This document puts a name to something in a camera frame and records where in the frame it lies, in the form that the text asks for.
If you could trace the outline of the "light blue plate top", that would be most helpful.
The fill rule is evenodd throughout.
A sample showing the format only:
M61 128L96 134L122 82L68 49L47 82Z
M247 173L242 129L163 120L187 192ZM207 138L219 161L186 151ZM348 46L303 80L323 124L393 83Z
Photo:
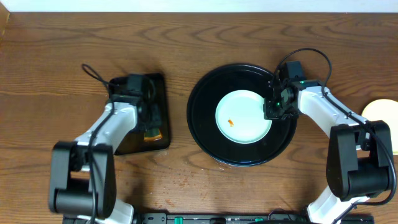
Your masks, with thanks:
M216 107L216 125L227 139L235 143L258 142L272 126L272 121L264 118L263 104L263 97L253 91L232 91Z

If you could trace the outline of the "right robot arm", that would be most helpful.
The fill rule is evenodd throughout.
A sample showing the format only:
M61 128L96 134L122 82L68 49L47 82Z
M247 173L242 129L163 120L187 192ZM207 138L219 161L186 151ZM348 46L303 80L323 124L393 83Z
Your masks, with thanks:
M307 207L312 223L340 223L358 205L381 206L397 188L391 132L383 121L368 121L349 110L318 80L274 75L265 119L311 118L329 138L327 187Z

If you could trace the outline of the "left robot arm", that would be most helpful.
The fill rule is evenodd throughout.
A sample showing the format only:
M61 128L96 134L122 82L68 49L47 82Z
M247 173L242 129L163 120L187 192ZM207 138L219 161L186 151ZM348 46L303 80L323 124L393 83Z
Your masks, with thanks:
M136 223L134 207L117 198L114 157L170 145L163 93L112 94L103 114L73 141L52 149L49 210L64 223Z

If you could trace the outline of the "green orange sponge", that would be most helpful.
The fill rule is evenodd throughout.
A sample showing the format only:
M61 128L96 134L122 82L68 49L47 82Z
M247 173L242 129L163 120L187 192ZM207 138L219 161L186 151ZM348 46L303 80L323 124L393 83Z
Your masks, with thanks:
M158 141L163 138L163 135L159 128L152 128L145 132L144 134L144 141L145 142L152 142Z

